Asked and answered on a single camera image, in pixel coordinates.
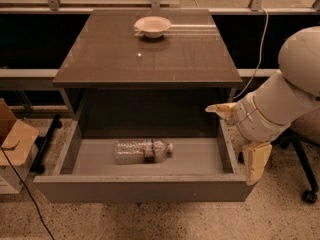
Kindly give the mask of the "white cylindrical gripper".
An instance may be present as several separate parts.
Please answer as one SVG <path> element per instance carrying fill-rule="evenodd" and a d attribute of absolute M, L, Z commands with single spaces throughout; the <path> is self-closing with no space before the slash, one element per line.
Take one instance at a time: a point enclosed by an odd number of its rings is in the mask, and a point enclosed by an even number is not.
<path fill-rule="evenodd" d="M 278 125 L 267 120 L 255 106 L 252 93 L 247 94 L 237 103 L 209 105 L 205 111 L 215 113 L 224 120 L 231 120 L 234 116 L 234 123 L 239 132 L 246 139 L 254 141 L 243 147 L 243 158 L 246 183 L 251 186 L 258 182 L 272 151 L 270 142 L 283 133 L 290 123 Z"/>

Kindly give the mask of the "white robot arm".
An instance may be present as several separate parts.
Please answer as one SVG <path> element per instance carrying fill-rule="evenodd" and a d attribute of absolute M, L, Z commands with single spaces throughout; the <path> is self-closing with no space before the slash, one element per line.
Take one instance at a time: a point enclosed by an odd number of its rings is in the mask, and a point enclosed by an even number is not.
<path fill-rule="evenodd" d="M 206 108 L 233 122 L 249 141 L 242 148 L 248 185 L 261 179 L 271 142 L 297 118 L 320 107 L 320 27 L 290 36 L 279 51 L 278 64 L 279 70 L 244 98 Z"/>

